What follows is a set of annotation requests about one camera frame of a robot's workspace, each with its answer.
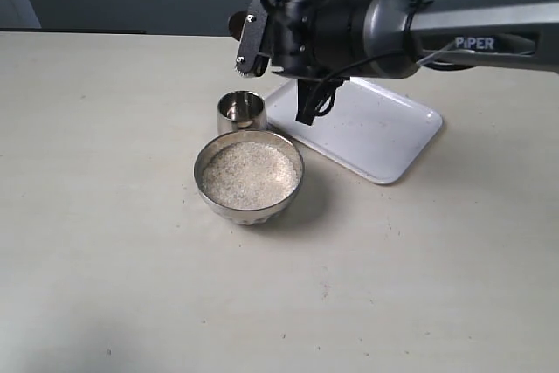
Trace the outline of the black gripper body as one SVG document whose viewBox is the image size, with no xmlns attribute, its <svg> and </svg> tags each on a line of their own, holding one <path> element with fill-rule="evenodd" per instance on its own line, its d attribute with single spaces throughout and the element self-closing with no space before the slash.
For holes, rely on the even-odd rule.
<svg viewBox="0 0 559 373">
<path fill-rule="evenodd" d="M 320 80 L 328 69 L 319 65 L 311 46 L 315 7 L 323 0 L 278 0 L 270 15 L 260 0 L 246 10 L 242 37 L 238 41 L 235 69 L 243 77 L 260 77 L 268 66 L 290 79 Z"/>
</svg>

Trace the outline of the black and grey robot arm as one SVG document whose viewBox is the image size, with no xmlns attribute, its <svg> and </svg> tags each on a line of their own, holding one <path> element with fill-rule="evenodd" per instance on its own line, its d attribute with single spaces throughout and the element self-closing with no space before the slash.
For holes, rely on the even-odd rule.
<svg viewBox="0 0 559 373">
<path fill-rule="evenodd" d="M 228 22 L 236 68 L 404 79 L 423 65 L 554 72 L 558 0 L 252 0 Z"/>
</svg>

